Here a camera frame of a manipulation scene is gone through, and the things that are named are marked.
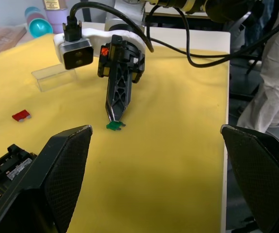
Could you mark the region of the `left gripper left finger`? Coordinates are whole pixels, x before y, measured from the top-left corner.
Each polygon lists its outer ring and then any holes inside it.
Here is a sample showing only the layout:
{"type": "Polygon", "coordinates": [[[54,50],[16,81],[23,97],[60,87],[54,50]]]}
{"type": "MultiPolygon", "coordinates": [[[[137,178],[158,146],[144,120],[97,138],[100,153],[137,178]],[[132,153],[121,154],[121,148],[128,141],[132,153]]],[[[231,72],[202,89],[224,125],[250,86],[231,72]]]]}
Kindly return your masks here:
{"type": "Polygon", "coordinates": [[[0,233],[67,232],[81,191],[93,129],[52,136],[0,199],[0,233]]]}

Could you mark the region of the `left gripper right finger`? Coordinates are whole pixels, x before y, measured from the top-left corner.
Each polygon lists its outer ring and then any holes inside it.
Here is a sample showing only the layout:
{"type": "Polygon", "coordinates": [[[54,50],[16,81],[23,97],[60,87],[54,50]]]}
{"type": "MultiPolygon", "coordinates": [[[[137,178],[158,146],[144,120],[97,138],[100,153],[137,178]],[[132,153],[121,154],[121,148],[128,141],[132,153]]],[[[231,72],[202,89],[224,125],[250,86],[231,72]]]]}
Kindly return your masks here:
{"type": "Polygon", "coordinates": [[[279,233],[279,141],[238,126],[220,130],[234,176],[263,233],[279,233]]]}

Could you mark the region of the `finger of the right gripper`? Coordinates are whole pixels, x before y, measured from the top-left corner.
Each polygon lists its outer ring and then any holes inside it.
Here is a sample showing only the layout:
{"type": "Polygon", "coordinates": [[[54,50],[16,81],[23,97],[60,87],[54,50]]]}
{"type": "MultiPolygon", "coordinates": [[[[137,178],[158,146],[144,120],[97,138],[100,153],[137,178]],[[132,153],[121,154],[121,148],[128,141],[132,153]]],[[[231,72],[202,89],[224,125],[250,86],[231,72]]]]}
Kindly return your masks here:
{"type": "Polygon", "coordinates": [[[106,102],[105,109],[110,121],[116,121],[116,102],[106,102]]]}
{"type": "Polygon", "coordinates": [[[106,102],[116,102],[116,121],[120,121],[131,101],[131,73],[112,70],[109,74],[106,102]]]}

